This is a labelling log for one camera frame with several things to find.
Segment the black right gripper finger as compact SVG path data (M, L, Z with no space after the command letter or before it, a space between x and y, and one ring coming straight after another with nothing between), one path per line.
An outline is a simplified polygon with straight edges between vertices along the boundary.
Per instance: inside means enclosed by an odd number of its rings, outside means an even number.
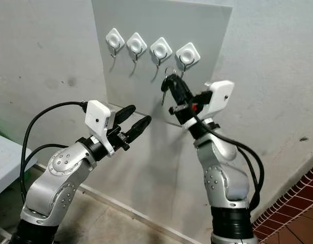
M163 97L170 92L177 105L189 102L189 88L183 80L164 80Z
M177 74L166 77L166 90L170 91L175 101L190 101L193 98L186 82Z

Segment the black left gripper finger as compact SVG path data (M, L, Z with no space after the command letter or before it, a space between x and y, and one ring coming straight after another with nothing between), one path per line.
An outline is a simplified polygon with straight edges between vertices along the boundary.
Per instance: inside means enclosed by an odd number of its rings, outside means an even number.
M135 139L142 135L151 121L152 117L148 115L134 123L128 131L124 132L124 142L126 142L126 144L132 143Z
M135 105L128 105L124 108L121 108L115 112L114 123L121 124L126 121L136 110Z

